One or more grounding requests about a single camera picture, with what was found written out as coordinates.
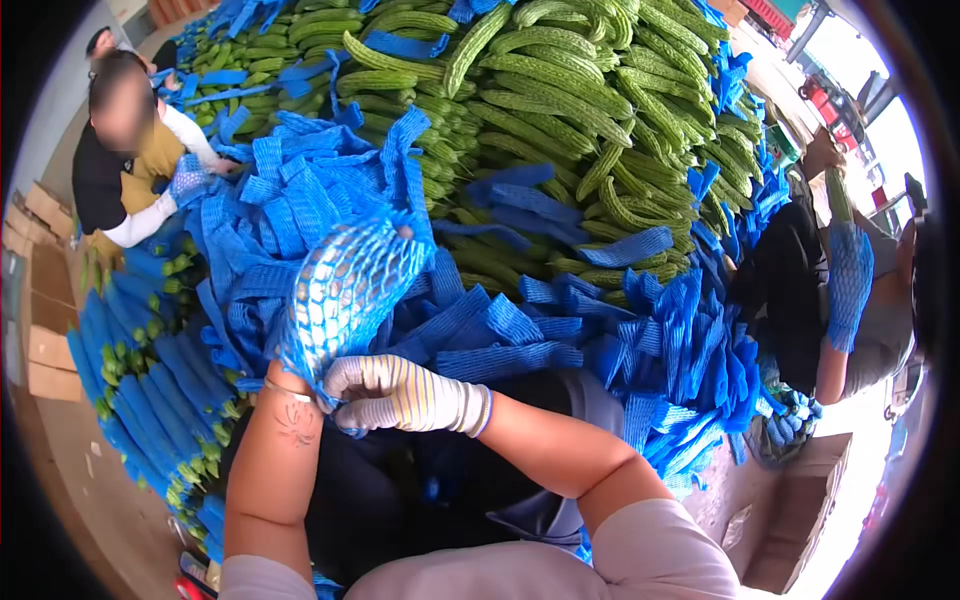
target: wall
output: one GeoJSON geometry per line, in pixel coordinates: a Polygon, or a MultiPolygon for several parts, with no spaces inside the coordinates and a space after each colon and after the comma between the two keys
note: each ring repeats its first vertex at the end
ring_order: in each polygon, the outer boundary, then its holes
{"type": "Polygon", "coordinates": [[[147,0],[108,0],[107,3],[121,25],[147,6],[147,0]]]}
{"type": "Polygon", "coordinates": [[[84,50],[93,34],[106,26],[110,26],[115,35],[126,38],[109,4],[101,0],[93,5],[86,19],[64,43],[60,60],[47,77],[24,133],[9,194],[12,195],[14,189],[26,193],[34,180],[40,180],[63,133],[80,108],[85,106],[89,62],[84,50]]]}

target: black shirt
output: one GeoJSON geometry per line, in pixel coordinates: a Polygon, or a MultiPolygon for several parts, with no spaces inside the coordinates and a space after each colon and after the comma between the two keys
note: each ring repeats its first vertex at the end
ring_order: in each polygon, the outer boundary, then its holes
{"type": "Polygon", "coordinates": [[[127,218],[120,173],[132,168],[133,159],[104,148],[87,121],[73,155],[73,196],[84,235],[116,228],[127,218]]]}

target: bracelet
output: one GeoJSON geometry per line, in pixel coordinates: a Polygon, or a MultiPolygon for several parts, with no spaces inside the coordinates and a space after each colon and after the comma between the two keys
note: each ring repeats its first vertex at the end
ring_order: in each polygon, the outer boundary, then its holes
{"type": "Polygon", "coordinates": [[[300,402],[307,402],[308,404],[313,404],[314,402],[317,401],[315,396],[308,396],[306,394],[297,394],[296,392],[291,392],[286,388],[281,388],[280,386],[278,386],[277,384],[275,384],[273,381],[271,381],[266,377],[263,378],[263,387],[273,390],[274,392],[279,392],[285,396],[290,396],[294,400],[299,400],[300,402]]]}

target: hair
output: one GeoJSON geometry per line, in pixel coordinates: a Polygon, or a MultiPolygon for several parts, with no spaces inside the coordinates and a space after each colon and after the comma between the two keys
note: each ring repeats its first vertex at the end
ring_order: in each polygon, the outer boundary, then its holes
{"type": "Polygon", "coordinates": [[[91,65],[89,104],[90,113],[107,104],[110,92],[134,68],[139,68],[144,75],[147,67],[135,53],[129,50],[111,49],[91,65]]]}
{"type": "Polygon", "coordinates": [[[100,36],[104,32],[110,31],[110,27],[101,27],[93,37],[90,38],[90,41],[86,44],[86,57],[89,59],[93,55],[93,51],[97,48],[97,40],[100,39],[100,36]]]}

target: work glove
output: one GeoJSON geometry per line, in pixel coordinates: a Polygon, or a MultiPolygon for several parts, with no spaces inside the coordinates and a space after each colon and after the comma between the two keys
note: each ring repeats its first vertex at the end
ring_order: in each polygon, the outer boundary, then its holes
{"type": "Polygon", "coordinates": [[[475,438],[492,407],[487,386],[441,377],[387,354],[337,359],[324,379],[324,392],[346,403],[334,419],[347,432],[449,429],[475,438]]]}
{"type": "Polygon", "coordinates": [[[177,160],[177,170],[167,189],[177,206],[184,206],[198,193],[205,192],[213,179],[197,155],[183,155],[177,160]]]}
{"type": "Polygon", "coordinates": [[[836,350],[852,352],[874,280],[874,251],[870,238],[854,222],[834,222],[830,225],[830,256],[827,334],[836,350]]]}

